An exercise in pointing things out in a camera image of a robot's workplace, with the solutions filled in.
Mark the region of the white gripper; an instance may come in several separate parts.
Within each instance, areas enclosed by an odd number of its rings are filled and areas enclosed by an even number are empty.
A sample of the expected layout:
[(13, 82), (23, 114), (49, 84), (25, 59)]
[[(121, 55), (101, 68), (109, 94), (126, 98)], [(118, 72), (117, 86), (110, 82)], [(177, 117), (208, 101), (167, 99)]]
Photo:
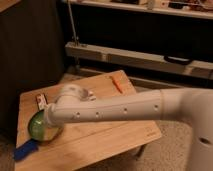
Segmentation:
[(63, 97), (74, 97), (80, 101), (86, 101), (89, 98), (89, 91), (76, 84), (65, 84), (55, 98), (58, 102)]

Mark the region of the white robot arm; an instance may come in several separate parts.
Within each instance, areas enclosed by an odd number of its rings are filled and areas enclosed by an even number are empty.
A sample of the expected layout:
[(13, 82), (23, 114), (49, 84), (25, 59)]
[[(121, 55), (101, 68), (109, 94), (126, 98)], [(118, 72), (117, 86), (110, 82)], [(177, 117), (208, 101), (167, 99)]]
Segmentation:
[(190, 125), (187, 171), (213, 171), (213, 89), (156, 89), (94, 100), (90, 91), (70, 84), (45, 110), (45, 121), (51, 126), (124, 120), (175, 120)]

